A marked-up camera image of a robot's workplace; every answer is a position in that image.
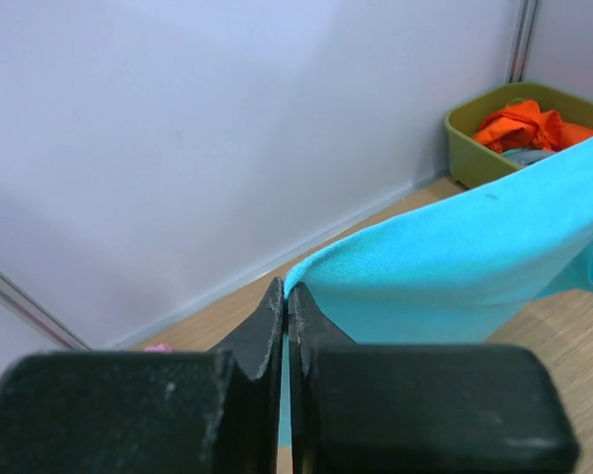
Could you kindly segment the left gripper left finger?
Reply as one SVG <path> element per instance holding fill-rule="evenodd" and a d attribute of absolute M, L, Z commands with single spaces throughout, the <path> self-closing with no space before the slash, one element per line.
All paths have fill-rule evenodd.
<path fill-rule="evenodd" d="M 0 377 L 0 473 L 272 473 L 284 295 L 204 352 L 27 355 Z"/>

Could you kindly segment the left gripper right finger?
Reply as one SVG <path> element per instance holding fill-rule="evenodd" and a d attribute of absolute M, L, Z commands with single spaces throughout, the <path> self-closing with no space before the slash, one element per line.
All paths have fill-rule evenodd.
<path fill-rule="evenodd" d="M 508 345 L 354 341 L 288 297 L 296 473 L 571 473 L 580 445 L 543 363 Z"/>

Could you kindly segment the cyan t shirt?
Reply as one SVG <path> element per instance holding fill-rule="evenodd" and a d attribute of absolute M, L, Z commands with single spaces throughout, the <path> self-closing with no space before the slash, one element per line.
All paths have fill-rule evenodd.
<path fill-rule="evenodd" d="M 362 229 L 290 269 L 364 343 L 478 343 L 534 300 L 593 293 L 593 137 Z"/>

